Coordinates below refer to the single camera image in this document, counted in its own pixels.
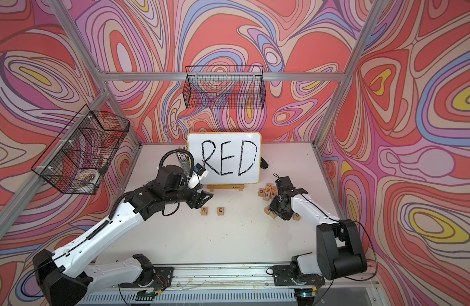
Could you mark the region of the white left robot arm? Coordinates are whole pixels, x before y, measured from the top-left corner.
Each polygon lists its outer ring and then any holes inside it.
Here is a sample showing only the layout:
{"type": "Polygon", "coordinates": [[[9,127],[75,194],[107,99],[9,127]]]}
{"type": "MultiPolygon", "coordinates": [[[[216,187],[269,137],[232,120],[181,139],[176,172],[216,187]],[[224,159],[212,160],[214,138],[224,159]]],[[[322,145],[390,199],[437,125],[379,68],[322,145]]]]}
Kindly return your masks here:
{"type": "Polygon", "coordinates": [[[93,260],[154,214],[165,213],[167,205],[186,203],[200,209],[213,198],[212,193],[203,191],[202,180],[208,173],[205,163],[197,163],[188,150],[170,150],[162,156],[156,178],[120,196],[102,221],[55,251],[37,253],[34,275],[46,301],[76,305],[102,289],[122,284],[149,288],[157,280],[160,289],[166,289],[169,281],[157,274],[143,254],[104,265],[95,265],[93,260]]]}

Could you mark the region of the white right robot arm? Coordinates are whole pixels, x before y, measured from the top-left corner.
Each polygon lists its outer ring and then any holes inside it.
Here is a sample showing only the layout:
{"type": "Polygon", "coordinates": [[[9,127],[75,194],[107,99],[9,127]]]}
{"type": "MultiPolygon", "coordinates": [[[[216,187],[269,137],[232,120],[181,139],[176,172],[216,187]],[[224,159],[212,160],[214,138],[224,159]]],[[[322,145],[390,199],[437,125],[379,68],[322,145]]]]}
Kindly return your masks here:
{"type": "Polygon", "coordinates": [[[368,261],[356,223],[330,214],[313,202],[304,189],[279,189],[269,210],[285,221],[298,215],[315,230],[316,250],[292,259],[294,280],[303,282],[309,275],[335,280],[367,271],[368,261]]]}

